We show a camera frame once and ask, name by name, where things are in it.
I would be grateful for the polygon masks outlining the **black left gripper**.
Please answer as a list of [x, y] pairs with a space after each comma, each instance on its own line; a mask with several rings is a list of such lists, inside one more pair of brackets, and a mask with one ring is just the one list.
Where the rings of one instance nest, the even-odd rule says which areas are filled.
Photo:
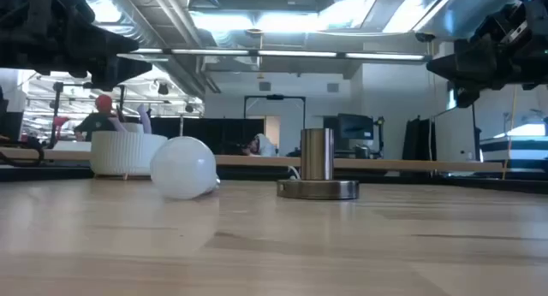
[[[115, 56], [138, 50], [139, 42], [94, 21], [86, 0], [1, 0], [1, 67], [91, 74], [93, 87], [104, 91], [152, 70], [149, 62]], [[113, 57], [93, 59], [103, 56]]]

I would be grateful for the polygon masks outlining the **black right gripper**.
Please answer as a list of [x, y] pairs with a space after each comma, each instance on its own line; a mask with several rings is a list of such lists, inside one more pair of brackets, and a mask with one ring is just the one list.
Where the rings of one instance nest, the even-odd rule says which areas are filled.
[[[505, 4], [479, 24], [464, 48], [432, 59], [426, 69], [467, 89], [518, 84], [532, 90], [545, 85], [547, 0]], [[479, 91], [465, 88], [454, 92], [457, 108], [467, 108], [480, 97]]]

